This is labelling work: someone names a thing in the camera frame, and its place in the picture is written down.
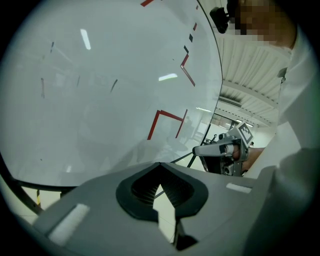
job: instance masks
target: robotic arm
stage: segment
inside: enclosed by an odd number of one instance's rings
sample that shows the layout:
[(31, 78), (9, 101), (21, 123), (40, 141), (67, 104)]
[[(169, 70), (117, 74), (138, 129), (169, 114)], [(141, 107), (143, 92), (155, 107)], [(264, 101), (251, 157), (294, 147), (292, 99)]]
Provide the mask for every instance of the robotic arm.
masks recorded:
[[(192, 152), (200, 157), (207, 172), (241, 177), (242, 163), (248, 159), (248, 147), (253, 138), (247, 124), (242, 122), (220, 134), (217, 143), (196, 146)], [(238, 145), (240, 150), (237, 160), (233, 158), (234, 145)]]

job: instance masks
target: black camera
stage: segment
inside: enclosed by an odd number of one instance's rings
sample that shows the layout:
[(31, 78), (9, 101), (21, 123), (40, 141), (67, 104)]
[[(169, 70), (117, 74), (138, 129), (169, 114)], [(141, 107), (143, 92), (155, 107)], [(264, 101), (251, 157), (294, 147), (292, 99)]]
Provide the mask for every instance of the black camera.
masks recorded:
[(219, 33), (224, 34), (228, 28), (228, 22), (231, 18), (235, 18), (236, 8), (238, 7), (238, 0), (228, 0), (226, 9), (228, 13), (225, 13), (225, 8), (215, 7), (210, 11), (210, 17), (212, 18)]

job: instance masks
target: ceiling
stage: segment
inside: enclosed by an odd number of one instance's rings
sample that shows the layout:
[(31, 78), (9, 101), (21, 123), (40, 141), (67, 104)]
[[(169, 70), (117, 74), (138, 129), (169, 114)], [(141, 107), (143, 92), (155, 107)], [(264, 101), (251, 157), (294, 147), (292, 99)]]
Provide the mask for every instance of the ceiling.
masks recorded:
[(227, 12), (227, 0), (199, 1), (213, 27), (220, 53), (223, 76), (220, 95), (241, 104), (238, 107), (218, 101), (215, 113), (258, 127), (277, 126), (281, 84), (277, 75), (288, 67), (290, 51), (267, 45), (250, 35), (238, 35), (234, 29), (218, 33), (209, 13), (214, 7), (224, 7)]

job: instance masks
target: red marking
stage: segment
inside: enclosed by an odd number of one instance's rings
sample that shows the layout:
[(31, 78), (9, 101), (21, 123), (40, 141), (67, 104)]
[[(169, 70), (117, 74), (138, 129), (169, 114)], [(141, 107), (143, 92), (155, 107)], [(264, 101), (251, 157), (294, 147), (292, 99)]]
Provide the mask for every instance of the red marking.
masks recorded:
[(187, 112), (188, 112), (188, 109), (187, 109), (187, 110), (185, 111), (185, 113), (184, 113), (184, 116), (183, 116), (182, 122), (181, 122), (181, 124), (180, 124), (179, 130), (178, 130), (178, 133), (176, 134), (175, 138), (177, 138), (177, 137), (178, 137), (178, 135), (179, 135), (179, 133), (180, 133), (180, 130), (181, 130), (182, 125), (184, 124), (184, 121), (185, 121), (185, 118), (186, 118)]
[(150, 4), (151, 2), (153, 2), (154, 0), (145, 0), (141, 5), (143, 7), (146, 7), (148, 4)]
[(184, 60), (183, 60), (182, 63), (181, 63), (181, 68), (183, 68), (183, 67), (185, 66), (188, 58), (189, 58), (189, 55), (186, 54), (186, 56), (184, 57)]
[(183, 72), (186, 74), (186, 76), (189, 78), (189, 80), (190, 80), (190, 82), (193, 84), (193, 86), (195, 87), (195, 86), (196, 86), (196, 83), (195, 83), (195, 81), (191, 78), (191, 76), (189, 75), (188, 71), (187, 71), (184, 67), (182, 67), (182, 70), (183, 70)]
[(187, 54), (187, 55), (184, 57), (184, 60), (182, 61), (180, 67), (182, 68), (182, 70), (183, 70), (183, 72), (186, 74), (186, 76), (189, 78), (189, 80), (191, 81), (191, 83), (193, 84), (193, 86), (196, 86), (195, 81), (191, 78), (191, 76), (189, 75), (188, 71), (185, 69), (185, 64), (186, 64), (188, 58), (189, 58), (189, 55)]
[(150, 129), (150, 132), (149, 132), (149, 136), (148, 136), (148, 139), (147, 139), (148, 141), (151, 140), (152, 134), (154, 133), (154, 130), (156, 128), (156, 124), (157, 124), (159, 115), (160, 115), (160, 111), (157, 110), (156, 114), (155, 114), (155, 117), (154, 117), (154, 120), (153, 120), (153, 123), (152, 123), (152, 126), (151, 126), (151, 129)]
[(166, 111), (163, 111), (163, 110), (160, 111), (160, 115), (164, 115), (164, 116), (166, 116), (166, 117), (168, 117), (168, 118), (173, 118), (173, 119), (178, 120), (178, 121), (180, 121), (180, 122), (183, 121), (183, 119), (182, 119), (181, 117), (176, 116), (176, 115), (174, 115), (174, 114), (170, 114), (170, 113), (168, 113), (168, 112), (166, 112)]
[(156, 124), (157, 124), (159, 115), (163, 115), (163, 116), (166, 116), (166, 117), (169, 117), (169, 118), (172, 118), (172, 119), (175, 119), (175, 120), (178, 120), (178, 121), (181, 122), (181, 125), (180, 125), (180, 127), (179, 127), (179, 130), (178, 130), (178, 132), (177, 132), (177, 134), (176, 134), (176, 136), (175, 136), (175, 138), (177, 138), (178, 135), (179, 135), (179, 133), (180, 133), (181, 127), (182, 127), (182, 125), (184, 124), (184, 121), (185, 121), (187, 112), (188, 112), (188, 109), (185, 111), (183, 118), (181, 118), (181, 117), (176, 116), (176, 115), (174, 115), (174, 114), (171, 114), (171, 113), (169, 113), (169, 112), (166, 112), (166, 111), (163, 111), (163, 110), (157, 110), (147, 140), (148, 140), (148, 141), (151, 140), (152, 134), (154, 133), (154, 130), (155, 130), (155, 128), (156, 128)]

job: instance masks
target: black tape mark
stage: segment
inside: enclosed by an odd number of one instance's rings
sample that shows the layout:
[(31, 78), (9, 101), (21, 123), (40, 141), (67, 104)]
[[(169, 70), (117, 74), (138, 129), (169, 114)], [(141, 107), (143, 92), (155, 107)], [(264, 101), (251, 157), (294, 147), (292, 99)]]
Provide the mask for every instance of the black tape mark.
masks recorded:
[(41, 88), (42, 88), (41, 97), (45, 98), (45, 81), (42, 77), (41, 77)]
[(114, 89), (114, 87), (115, 87), (115, 85), (116, 85), (117, 82), (118, 82), (118, 79), (116, 79), (116, 80), (114, 81), (110, 93), (112, 93), (112, 90)]
[(79, 82), (80, 82), (80, 75), (79, 75), (79, 77), (78, 77), (78, 82), (76, 83), (76, 87), (78, 87)]
[(55, 42), (52, 42), (50, 53), (52, 53), (52, 48), (54, 47), (54, 45), (55, 45)]
[(186, 47), (186, 46), (184, 46), (183, 48), (185, 49), (186, 53), (188, 54), (188, 53), (189, 53), (189, 51), (188, 51), (187, 47)]

